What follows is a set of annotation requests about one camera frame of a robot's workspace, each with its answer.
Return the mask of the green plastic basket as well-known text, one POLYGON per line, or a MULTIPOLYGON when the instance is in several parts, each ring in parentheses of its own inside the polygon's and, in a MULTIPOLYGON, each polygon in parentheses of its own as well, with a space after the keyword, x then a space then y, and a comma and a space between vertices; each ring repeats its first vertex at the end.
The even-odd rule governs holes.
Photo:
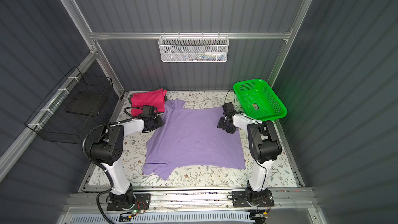
POLYGON ((244 113, 257 120, 275 121, 284 118, 287 108, 269 84, 261 79, 251 79, 235 83, 233 90, 244 113))

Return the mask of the purple t shirt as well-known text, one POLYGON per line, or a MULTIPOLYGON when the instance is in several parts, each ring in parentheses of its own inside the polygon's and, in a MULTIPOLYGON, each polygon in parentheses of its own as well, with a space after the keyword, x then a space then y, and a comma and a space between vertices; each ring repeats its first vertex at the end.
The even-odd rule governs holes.
POLYGON ((147 142, 144 175, 154 173, 167 180, 185 166, 215 166, 245 169, 240 134, 217 127, 223 115, 221 106, 185 108, 183 100, 169 100, 162 115, 164 125, 147 142))

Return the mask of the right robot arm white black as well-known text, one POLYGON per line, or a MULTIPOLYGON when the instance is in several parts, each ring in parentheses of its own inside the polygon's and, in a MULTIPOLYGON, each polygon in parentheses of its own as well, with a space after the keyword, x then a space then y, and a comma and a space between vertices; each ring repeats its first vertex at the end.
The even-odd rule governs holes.
POLYGON ((246 195, 248 198, 265 196, 269 192, 268 173, 273 162, 282 153, 275 126, 272 121, 260 121, 236 111, 231 102, 223 104, 222 109, 223 115, 217 128, 230 134, 235 133, 238 128, 246 131, 249 151, 255 161, 246 187, 246 195))

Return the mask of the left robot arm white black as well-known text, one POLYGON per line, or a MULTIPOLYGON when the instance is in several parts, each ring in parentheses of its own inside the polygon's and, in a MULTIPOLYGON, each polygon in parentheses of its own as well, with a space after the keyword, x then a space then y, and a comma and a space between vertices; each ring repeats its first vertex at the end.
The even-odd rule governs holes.
POLYGON ((132 190, 121 162, 124 138, 136 132, 151 132, 164 125, 160 115, 139 115, 93 127, 82 143, 84 156, 106 175, 109 192, 122 196, 132 190))

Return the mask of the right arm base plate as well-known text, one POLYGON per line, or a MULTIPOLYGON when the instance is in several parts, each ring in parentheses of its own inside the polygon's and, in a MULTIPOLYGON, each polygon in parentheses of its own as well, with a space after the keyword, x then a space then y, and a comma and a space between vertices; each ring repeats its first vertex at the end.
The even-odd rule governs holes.
POLYGON ((260 192, 232 191, 232 202, 235 208, 243 207, 274 207, 275 202, 270 190, 260 192))

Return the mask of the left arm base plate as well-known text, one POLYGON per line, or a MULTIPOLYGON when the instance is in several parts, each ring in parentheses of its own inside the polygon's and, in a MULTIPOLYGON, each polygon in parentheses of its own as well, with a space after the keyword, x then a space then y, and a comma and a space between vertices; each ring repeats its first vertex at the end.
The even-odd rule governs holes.
POLYGON ((115 195, 106 199, 107 211, 146 211, 149 210, 151 194, 115 195))

